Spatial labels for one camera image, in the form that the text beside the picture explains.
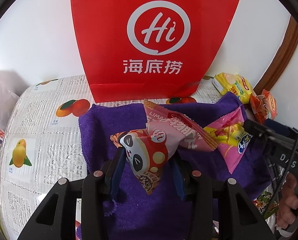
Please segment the person right hand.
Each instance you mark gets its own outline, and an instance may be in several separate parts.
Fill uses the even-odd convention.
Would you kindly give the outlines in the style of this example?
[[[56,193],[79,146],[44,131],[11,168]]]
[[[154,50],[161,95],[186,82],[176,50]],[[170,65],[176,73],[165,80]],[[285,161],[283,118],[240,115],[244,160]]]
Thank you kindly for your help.
[[[296,219],[296,216],[292,213],[292,209],[298,208],[298,197],[295,194],[296,186],[297,179],[289,172],[282,187],[282,198],[279,201],[277,212],[277,225],[282,229],[286,229]]]

